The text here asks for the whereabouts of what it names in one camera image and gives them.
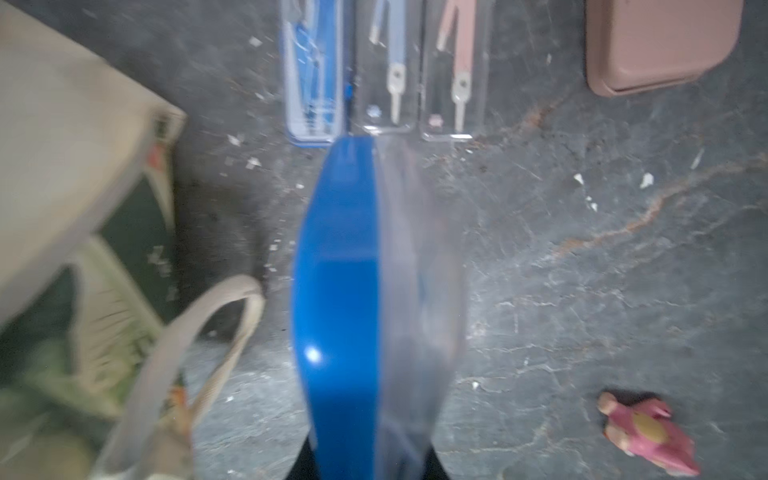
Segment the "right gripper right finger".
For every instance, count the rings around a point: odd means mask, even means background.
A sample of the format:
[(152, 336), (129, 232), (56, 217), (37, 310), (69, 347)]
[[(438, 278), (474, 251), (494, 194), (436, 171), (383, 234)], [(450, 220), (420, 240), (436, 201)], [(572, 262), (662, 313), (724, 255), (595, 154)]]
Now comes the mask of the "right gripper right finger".
[(435, 449), (431, 447), (425, 460), (425, 469), (422, 480), (450, 480)]

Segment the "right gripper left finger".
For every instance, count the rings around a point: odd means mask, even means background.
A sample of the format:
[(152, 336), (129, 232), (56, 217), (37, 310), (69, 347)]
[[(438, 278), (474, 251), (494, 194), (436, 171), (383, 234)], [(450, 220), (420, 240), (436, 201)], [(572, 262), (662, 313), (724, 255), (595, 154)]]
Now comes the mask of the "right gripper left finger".
[(318, 480), (314, 450), (306, 438), (285, 480)]

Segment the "small clear plastic box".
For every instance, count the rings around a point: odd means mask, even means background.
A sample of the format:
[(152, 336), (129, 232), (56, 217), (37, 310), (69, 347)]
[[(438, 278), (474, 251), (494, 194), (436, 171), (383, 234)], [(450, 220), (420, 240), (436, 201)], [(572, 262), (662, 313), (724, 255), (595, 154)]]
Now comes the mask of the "small clear plastic box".
[(419, 131), (431, 142), (469, 141), (484, 130), (495, 3), (428, 1)]

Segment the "blue box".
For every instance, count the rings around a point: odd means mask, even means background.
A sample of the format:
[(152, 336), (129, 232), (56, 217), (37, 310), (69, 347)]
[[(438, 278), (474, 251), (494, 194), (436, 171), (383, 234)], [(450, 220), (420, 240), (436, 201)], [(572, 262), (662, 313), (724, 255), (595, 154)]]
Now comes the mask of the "blue box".
[(467, 288), (458, 230), (403, 137), (329, 150), (297, 242), (292, 334), (318, 479), (422, 479)]

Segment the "floral canvas tote bag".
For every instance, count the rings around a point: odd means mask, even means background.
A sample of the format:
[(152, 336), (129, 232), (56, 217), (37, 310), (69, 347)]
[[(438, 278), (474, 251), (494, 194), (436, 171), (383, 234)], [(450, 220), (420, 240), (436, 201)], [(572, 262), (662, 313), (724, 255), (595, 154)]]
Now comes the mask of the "floral canvas tote bag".
[(178, 299), (185, 113), (1, 6), (1, 475), (191, 479), (192, 429), (256, 329), (260, 283)]

